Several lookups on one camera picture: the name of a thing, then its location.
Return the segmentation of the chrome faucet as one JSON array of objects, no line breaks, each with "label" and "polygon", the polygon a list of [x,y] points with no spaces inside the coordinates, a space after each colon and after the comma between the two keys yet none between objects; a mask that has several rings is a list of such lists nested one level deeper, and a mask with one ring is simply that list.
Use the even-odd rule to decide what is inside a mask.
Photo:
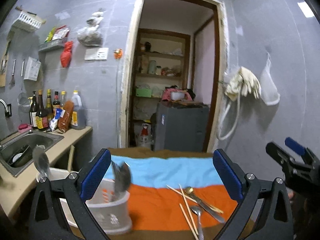
[{"label": "chrome faucet", "polygon": [[3,99],[0,99],[0,103],[4,106],[4,114],[6,118],[12,117],[11,104],[6,103]]}]

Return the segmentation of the grey mini fridge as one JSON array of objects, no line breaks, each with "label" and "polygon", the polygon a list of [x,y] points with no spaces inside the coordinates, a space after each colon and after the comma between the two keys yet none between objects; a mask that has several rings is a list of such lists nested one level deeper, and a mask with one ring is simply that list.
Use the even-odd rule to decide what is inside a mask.
[{"label": "grey mini fridge", "polygon": [[208,117],[207,105],[160,102],[156,112],[154,150],[202,152]]}]

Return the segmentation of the clear hanging bag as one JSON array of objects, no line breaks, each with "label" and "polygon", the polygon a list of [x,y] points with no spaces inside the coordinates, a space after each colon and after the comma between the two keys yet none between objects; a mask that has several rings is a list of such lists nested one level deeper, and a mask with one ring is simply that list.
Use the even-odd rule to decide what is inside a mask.
[{"label": "clear hanging bag", "polygon": [[77,40],[86,47],[100,47],[103,44],[103,35],[100,23],[104,19],[104,12],[100,8],[86,20],[86,26],[77,31]]}]

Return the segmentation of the white utensil caddy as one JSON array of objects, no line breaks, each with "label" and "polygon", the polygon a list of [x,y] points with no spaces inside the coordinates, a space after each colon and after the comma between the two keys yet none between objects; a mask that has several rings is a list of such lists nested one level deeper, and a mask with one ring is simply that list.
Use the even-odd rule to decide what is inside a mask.
[{"label": "white utensil caddy", "polygon": [[122,235],[132,228],[128,207],[130,193],[125,191],[118,200],[112,201],[113,193],[114,180],[104,178],[86,205],[107,235]]}]

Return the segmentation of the pink soap dish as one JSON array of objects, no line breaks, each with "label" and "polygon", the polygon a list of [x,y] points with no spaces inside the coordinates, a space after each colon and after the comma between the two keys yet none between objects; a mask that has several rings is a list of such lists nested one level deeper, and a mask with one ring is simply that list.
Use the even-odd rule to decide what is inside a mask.
[{"label": "pink soap dish", "polygon": [[20,124],[18,127],[19,133],[24,133],[26,131],[29,131],[32,129],[32,126],[30,124]]}]

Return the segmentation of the wooden shelf unit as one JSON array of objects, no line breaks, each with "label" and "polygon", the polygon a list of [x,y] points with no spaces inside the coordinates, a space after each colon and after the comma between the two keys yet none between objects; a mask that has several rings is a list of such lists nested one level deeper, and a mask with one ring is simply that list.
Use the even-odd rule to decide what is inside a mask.
[{"label": "wooden shelf unit", "polygon": [[138,30],[131,76],[129,145],[137,145],[139,127],[149,123],[167,88],[186,88],[190,35],[173,31]]}]

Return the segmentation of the red plastic bag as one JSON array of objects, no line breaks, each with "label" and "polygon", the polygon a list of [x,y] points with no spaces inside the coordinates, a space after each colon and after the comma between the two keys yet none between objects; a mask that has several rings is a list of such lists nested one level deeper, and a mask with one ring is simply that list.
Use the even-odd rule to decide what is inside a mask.
[{"label": "red plastic bag", "polygon": [[63,68],[67,68],[71,62],[72,48],[73,48],[73,41],[67,41],[65,43],[63,52],[60,55],[60,62]]}]

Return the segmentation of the wooden chopstick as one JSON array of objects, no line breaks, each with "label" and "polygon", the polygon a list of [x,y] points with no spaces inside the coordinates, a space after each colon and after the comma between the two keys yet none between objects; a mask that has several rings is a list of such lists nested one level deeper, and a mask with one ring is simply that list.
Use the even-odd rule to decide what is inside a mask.
[{"label": "wooden chopstick", "polygon": [[[183,194],[181,191],[178,191],[178,190],[170,187],[169,185],[166,185],[166,187],[169,188],[169,189],[171,189],[172,191],[180,194],[181,196],[185,196],[186,199],[188,199],[188,200],[190,200],[190,201],[192,201],[192,202],[196,202],[196,200],[195,200],[194,198],[191,198],[191,197]],[[224,213],[222,210],[220,210],[219,208],[217,208],[217,207],[215,207],[215,206],[213,206],[213,205],[210,205],[210,204],[208,204],[208,203],[205,203],[205,204],[207,204],[207,205],[210,207],[211,210],[213,210],[213,211],[215,211],[215,212],[217,212],[217,213],[219,213],[219,214],[223,214],[223,213]]]},{"label": "wooden chopstick", "polygon": [[187,214],[185,213],[185,210],[184,210],[182,204],[179,203],[179,206],[180,206],[180,209],[181,209],[181,211],[182,211],[183,217],[185,218],[185,221],[186,221],[186,223],[188,224],[189,229],[191,230],[191,232],[192,232],[192,234],[193,234],[193,237],[195,238],[195,240],[198,240],[198,236],[197,236],[197,234],[196,234],[193,226],[191,225],[191,222],[189,221],[189,218],[188,218]]},{"label": "wooden chopstick", "polygon": [[191,214],[191,210],[190,210],[189,204],[188,204],[188,202],[187,202],[186,196],[185,196],[185,194],[184,194],[184,192],[183,192],[183,189],[182,189],[182,187],[181,187],[180,184],[179,184],[179,188],[180,188],[182,197],[183,197],[183,199],[184,199],[186,208],[187,208],[187,210],[188,210],[189,217],[190,217],[190,219],[191,219],[191,223],[192,223],[192,225],[193,225],[193,227],[194,227],[195,233],[196,233],[197,235],[199,235],[198,230],[197,230],[197,227],[196,227],[196,224],[195,224],[194,219],[193,219],[193,215]]}]

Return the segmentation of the white wall box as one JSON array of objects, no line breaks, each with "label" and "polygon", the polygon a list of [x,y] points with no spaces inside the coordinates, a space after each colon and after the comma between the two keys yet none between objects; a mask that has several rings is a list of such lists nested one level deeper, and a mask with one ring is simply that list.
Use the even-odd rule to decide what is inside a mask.
[{"label": "white wall box", "polygon": [[37,81],[41,62],[33,57],[28,57],[24,72],[24,80]]}]

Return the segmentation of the brown spice packet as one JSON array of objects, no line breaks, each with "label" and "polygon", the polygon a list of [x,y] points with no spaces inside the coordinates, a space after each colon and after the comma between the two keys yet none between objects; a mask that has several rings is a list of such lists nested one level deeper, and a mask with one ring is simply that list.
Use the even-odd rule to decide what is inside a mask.
[{"label": "brown spice packet", "polygon": [[69,124],[72,119],[73,109],[74,109],[74,103],[71,100],[68,100],[65,103],[65,106],[63,108],[64,114],[63,114],[63,116],[60,116],[60,118],[58,120],[57,127],[60,130],[60,132],[62,132],[62,133],[67,132],[67,130],[69,128]]}]

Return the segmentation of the large steel spoon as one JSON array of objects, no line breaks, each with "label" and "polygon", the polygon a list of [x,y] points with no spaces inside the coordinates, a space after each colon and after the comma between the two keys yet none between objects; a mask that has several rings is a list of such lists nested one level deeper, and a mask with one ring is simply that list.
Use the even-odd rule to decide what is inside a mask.
[{"label": "large steel spoon", "polygon": [[33,162],[36,169],[43,177],[51,178],[49,159],[44,151],[44,149],[40,146],[36,146],[32,152]]}]

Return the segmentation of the large oil jug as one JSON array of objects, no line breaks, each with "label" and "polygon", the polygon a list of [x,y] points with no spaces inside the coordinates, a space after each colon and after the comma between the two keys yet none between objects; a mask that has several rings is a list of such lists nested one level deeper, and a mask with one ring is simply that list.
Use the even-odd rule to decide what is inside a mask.
[{"label": "large oil jug", "polygon": [[74,103],[71,128],[81,130],[86,127],[85,109],[82,105],[81,97],[77,90],[74,90],[71,101]]}]

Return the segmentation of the stainless steel sink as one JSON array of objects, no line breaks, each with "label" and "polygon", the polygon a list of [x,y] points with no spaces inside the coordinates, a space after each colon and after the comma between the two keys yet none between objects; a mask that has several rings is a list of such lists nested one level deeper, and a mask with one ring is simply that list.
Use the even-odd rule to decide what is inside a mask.
[{"label": "stainless steel sink", "polygon": [[28,130],[1,146],[1,164],[13,177],[17,177],[33,161],[34,148],[40,146],[47,151],[62,139],[61,135]]}]

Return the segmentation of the orange wall hook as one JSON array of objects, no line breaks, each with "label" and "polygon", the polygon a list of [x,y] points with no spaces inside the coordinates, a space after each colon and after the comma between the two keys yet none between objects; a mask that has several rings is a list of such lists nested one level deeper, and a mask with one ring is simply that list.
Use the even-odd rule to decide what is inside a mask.
[{"label": "orange wall hook", "polygon": [[123,50],[122,49],[115,49],[114,50],[114,58],[119,60],[123,57]]}]

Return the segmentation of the grey wall shelf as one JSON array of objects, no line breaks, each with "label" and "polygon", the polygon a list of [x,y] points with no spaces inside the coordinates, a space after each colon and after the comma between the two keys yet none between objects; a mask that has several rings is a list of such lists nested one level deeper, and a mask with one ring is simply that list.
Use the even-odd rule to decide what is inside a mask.
[{"label": "grey wall shelf", "polygon": [[56,40],[51,40],[49,42],[39,45],[39,53],[45,53],[48,51],[64,48],[67,38],[59,38]]}]

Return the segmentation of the white rubber gloves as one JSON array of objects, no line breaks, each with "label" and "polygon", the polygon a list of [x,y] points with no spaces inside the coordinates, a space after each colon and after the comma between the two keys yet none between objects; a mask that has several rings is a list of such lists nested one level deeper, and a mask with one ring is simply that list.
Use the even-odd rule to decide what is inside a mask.
[{"label": "white rubber gloves", "polygon": [[239,96],[252,94],[255,99],[261,96],[261,86],[258,78],[246,67],[234,67],[225,73],[223,84],[225,95],[232,101]]}]

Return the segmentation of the black pot in sink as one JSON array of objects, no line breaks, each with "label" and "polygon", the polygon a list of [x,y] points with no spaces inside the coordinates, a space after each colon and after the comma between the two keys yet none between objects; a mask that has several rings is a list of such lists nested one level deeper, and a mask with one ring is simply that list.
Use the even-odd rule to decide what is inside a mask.
[{"label": "black pot in sink", "polygon": [[30,160],[30,146],[24,145],[15,152],[9,159],[8,164],[11,167],[21,167]]}]

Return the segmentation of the steel fork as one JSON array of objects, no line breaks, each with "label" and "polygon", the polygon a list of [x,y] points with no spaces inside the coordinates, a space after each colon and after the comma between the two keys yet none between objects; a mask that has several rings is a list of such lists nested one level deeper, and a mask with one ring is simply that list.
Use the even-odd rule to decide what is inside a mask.
[{"label": "steel fork", "polygon": [[126,164],[122,163],[121,166],[111,161],[112,170],[114,174],[114,194],[112,201],[116,201],[120,194],[126,191]]}]

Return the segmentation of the white wall socket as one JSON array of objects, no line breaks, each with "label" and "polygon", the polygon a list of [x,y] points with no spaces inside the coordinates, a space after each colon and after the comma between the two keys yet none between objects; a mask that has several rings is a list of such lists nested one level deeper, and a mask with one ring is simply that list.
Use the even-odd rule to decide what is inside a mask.
[{"label": "white wall socket", "polygon": [[109,48],[89,48],[85,52],[85,61],[107,60]]}]

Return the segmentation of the steel knife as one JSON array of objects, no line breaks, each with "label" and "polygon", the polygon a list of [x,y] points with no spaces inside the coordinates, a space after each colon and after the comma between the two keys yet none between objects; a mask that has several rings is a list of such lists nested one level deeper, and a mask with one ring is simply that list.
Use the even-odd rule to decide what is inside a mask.
[{"label": "steel knife", "polygon": [[131,171],[130,166],[123,162],[119,168],[119,177],[117,183],[117,195],[118,197],[126,192],[131,186]]}]

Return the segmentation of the gold spoon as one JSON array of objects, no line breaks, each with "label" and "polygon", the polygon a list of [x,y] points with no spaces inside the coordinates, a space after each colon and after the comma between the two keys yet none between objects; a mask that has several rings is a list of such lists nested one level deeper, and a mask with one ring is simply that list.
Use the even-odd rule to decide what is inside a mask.
[{"label": "gold spoon", "polygon": [[184,191],[184,193],[185,193],[187,196],[189,196],[189,197],[191,197],[191,198],[194,198],[194,199],[196,200],[196,202],[201,201],[201,202],[203,202],[204,204],[207,203],[207,202],[205,202],[204,200],[202,200],[200,197],[198,197],[198,196],[195,194],[195,191],[194,191],[194,189],[193,189],[192,187],[190,187],[190,186],[185,187],[183,191]]}]

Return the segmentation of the white wall basket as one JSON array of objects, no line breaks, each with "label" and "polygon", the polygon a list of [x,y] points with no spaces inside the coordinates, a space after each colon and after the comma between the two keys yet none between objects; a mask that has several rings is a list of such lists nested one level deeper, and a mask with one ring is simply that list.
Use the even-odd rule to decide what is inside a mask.
[{"label": "white wall basket", "polygon": [[20,12],[18,18],[14,20],[12,26],[18,29],[25,30],[27,32],[35,32],[46,23],[46,20],[40,18],[37,14],[29,11],[25,11],[22,7],[15,7]]}]

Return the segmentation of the striped blue orange cloth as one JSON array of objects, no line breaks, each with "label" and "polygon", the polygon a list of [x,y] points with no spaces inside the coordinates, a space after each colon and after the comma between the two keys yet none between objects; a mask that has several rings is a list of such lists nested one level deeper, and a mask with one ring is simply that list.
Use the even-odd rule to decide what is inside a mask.
[{"label": "striped blue orange cloth", "polygon": [[237,203],[218,176],[210,153],[153,152],[146,148],[112,148],[116,164],[131,169],[129,189],[130,232],[110,239],[194,239],[185,215],[195,202],[181,196],[191,186],[197,196],[222,211],[228,219]]}]

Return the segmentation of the dark soy sauce bottle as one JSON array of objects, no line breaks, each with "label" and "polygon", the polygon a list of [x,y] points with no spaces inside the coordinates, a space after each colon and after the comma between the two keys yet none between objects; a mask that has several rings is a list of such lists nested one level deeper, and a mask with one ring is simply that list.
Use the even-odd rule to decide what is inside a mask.
[{"label": "dark soy sauce bottle", "polygon": [[49,122],[48,122],[48,113],[44,107],[43,104],[43,90],[39,90],[38,92],[39,94],[39,108],[36,112],[36,124],[37,124],[37,128],[40,131],[44,131],[48,128],[49,126]]}]

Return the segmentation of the small steel spoon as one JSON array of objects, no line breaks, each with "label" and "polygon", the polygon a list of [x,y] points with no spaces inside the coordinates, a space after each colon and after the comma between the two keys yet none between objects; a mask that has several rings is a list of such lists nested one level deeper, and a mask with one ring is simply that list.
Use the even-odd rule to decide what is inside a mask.
[{"label": "small steel spoon", "polygon": [[191,211],[197,215],[197,229],[199,233],[199,240],[204,240],[204,234],[201,223],[201,208],[199,206],[192,206]]}]

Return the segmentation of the wooden knife holder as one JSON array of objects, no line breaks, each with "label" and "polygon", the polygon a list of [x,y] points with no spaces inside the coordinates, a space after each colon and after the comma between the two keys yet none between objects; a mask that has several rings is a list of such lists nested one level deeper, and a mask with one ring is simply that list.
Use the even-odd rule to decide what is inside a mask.
[{"label": "wooden knife holder", "polygon": [[0,87],[4,87],[6,83],[7,65],[9,60],[9,47],[11,40],[7,41],[5,52],[1,58],[1,74],[0,74]]}]

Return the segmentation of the white mesh bag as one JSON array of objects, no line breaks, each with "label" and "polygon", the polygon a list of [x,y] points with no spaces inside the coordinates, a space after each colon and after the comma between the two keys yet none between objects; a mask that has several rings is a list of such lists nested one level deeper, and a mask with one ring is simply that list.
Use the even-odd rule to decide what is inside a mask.
[{"label": "white mesh bag", "polygon": [[267,106],[274,106],[280,102],[280,94],[271,77],[271,57],[267,54],[266,65],[260,75],[261,99]]}]

